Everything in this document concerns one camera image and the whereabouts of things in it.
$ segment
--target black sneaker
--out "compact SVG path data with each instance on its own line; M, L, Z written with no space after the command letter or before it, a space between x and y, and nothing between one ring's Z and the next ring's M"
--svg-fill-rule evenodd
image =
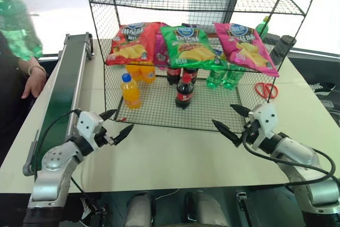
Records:
M316 95L327 96L332 90L334 90L335 85L331 82L319 82L313 85L309 85L309 87Z
M91 217L96 214L95 208L92 206L91 203L88 202L87 199L85 198L80 198L84 212L83 215L81 216L81 222L82 225L89 227L91 225Z

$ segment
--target white table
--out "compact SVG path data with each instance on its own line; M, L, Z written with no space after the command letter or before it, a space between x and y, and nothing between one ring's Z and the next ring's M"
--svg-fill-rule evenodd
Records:
M31 142L40 128L55 74L24 122L0 169L0 193L31 193L33 177L22 174ZM318 148L340 166L340 129L292 63L286 59L276 80L274 100L284 132L298 142ZM84 69L79 107L104 110L103 62L95 42L95 58ZM107 121L111 135L126 123ZM329 164L320 158L325 169ZM218 132L135 125L118 146L103 147L89 155L74 173L88 192L189 187L250 186L287 182L275 163L250 155ZM78 192L71 185L70 192Z

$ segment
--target metal wire rack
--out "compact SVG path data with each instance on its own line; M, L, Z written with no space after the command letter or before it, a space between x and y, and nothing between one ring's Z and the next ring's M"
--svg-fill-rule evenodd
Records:
M312 0L89 0L92 18L103 62L110 52L111 39L121 24L163 21L170 26L181 23L209 25L213 22L237 20L240 14L263 13L270 18L288 17L294 29L282 32L278 37L266 38L264 43L269 52L282 35L295 37ZM215 49L222 49L217 38L210 38ZM194 97L188 108L176 108L175 86L166 80L166 72L156 69L154 83L138 82L143 102L139 109L129 109L122 99L121 75L126 72L122 65L104 65L105 108L117 108L113 120L166 127L216 131L211 119L226 123L234 132L241 132L245 119L237 115L230 104L241 104L253 108L269 101L254 93L257 82L274 83L275 79L254 70L246 70L237 90L219 87L215 90L206 86L208 71L199 70L194 87Z

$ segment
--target green soda bottle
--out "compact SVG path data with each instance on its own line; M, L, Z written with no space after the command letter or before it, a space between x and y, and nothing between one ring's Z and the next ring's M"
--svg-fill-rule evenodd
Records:
M269 17L268 16L266 16L264 19L263 19L263 21L260 23L260 24L258 24L257 26L256 26L256 31L257 31L257 33L260 35L260 33L261 33L261 31L262 31L262 29L263 29L263 27L266 25L266 22L269 20ZM262 35L260 35L260 38L262 39L262 40L264 40L265 39L265 37L266 37L266 35L267 35L267 33L268 33L268 29L269 29L269 27L268 27L268 23L267 23L267 25L265 26L265 29L263 30L263 32L262 32Z
M17 57L22 60L42 57L43 47L22 0L0 0L0 31Z
M227 71L227 75L223 79L223 87L229 90L233 90L239 84L239 80L242 78L245 68L242 66L230 64L231 70Z
M211 70L207 78L207 86L209 88L217 88L225 76L226 70Z

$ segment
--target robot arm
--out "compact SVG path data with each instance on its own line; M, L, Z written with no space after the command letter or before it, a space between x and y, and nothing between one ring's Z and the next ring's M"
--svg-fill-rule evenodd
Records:
M50 149L42 158L33 192L24 219L26 226L58 226L69 193L71 176L84 157L103 145L117 145L132 130L133 125L123 129L116 138L106 134L103 122L115 110L100 115L81 112L77 130L79 137Z
M259 148L269 154L271 160L274 159L273 161L278 164L289 181L295 183L293 192L307 227L340 226L338 182L335 178L324 178L324 173L327 171L322 173L317 170L322 170L317 150L298 143L283 133L272 132L277 123L272 104L259 105L253 110L239 105L232 105L232 107L250 120L245 126L241 139L226 125L213 120L217 129L236 147L243 143L249 152L257 156L259 154L253 150ZM250 150L246 143L252 144L253 150Z

